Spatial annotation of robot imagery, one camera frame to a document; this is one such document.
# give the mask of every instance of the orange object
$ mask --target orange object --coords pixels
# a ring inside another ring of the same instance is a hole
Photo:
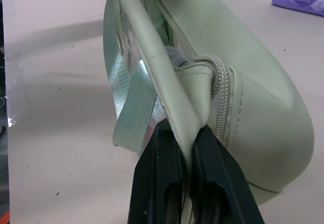
[[[10,224],[10,212],[9,211],[0,219],[0,224]]]

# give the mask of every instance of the red object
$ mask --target red object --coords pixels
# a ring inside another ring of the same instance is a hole
[[[0,224],[10,224],[10,212],[9,211],[0,219]]]

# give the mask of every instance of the zipper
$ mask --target zipper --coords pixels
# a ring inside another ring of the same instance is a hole
[[[219,104],[217,108],[216,121],[216,137],[223,144],[227,144],[227,136],[229,131],[230,115],[232,111],[232,97],[234,88],[234,74],[233,72],[215,55],[205,55],[201,52],[195,51],[191,42],[186,38],[183,29],[175,22],[175,20],[168,13],[161,0],[155,0],[161,13],[165,17],[171,29],[177,35],[179,43],[181,44],[186,56],[194,64],[175,68],[175,70],[183,70],[196,66],[207,66],[214,72],[214,79],[212,83],[212,99],[219,93]]]

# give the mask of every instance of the zipper teeth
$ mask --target zipper teeth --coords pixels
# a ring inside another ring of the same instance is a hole
[[[160,7],[160,10],[171,28],[176,32],[176,34],[181,38],[185,43],[186,55],[194,64],[183,66],[181,68],[175,68],[175,70],[183,70],[196,66],[207,66],[214,72],[214,79],[212,83],[212,99],[216,96],[217,93],[220,94],[219,104],[217,108],[217,122],[216,122],[216,137],[218,140],[226,144],[227,142],[227,133],[228,133],[228,122],[230,117],[231,108],[230,105],[230,76],[231,73],[225,64],[215,55],[197,55],[193,50],[191,44],[188,42],[183,31],[178,27],[173,18],[169,15],[167,10],[164,8],[161,0],[155,0],[157,5]]]

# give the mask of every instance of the bag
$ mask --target bag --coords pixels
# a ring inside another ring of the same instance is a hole
[[[192,63],[174,68],[165,46],[181,47]],[[104,54],[118,117],[115,145],[142,152],[167,117],[190,172],[193,142],[208,123],[258,204],[310,162],[313,127],[301,96],[220,0],[107,0]],[[183,220],[190,211],[188,204]]]

